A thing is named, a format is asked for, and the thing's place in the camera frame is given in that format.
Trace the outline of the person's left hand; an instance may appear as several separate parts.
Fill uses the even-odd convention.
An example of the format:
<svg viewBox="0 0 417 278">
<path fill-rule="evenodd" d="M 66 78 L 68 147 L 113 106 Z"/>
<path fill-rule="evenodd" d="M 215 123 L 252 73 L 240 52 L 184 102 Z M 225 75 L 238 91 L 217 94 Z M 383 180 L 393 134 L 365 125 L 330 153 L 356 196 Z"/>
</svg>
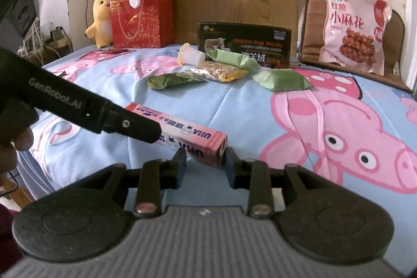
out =
<svg viewBox="0 0 417 278">
<path fill-rule="evenodd" d="M 19 136 L 14 138 L 6 146 L 1 146 L 0 170 L 1 170 L 1 185 L 7 179 L 7 173 L 17 167 L 18 152 L 27 151 L 33 145 L 33 132 L 31 128 L 24 130 Z"/>
</svg>

